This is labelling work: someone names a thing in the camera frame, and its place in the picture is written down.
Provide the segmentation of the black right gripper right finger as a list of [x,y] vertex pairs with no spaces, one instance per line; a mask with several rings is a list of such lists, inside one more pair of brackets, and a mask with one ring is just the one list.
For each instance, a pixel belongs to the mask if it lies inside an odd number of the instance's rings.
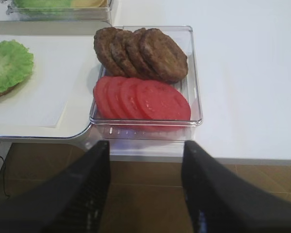
[[291,202],[238,177],[185,141],[181,180],[195,233],[291,233]]

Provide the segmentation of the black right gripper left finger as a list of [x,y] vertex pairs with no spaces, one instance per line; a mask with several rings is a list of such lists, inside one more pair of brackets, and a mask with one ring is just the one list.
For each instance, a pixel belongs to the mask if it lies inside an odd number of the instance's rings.
[[97,233],[111,182],[110,146],[98,141],[36,188],[0,204],[0,233]]

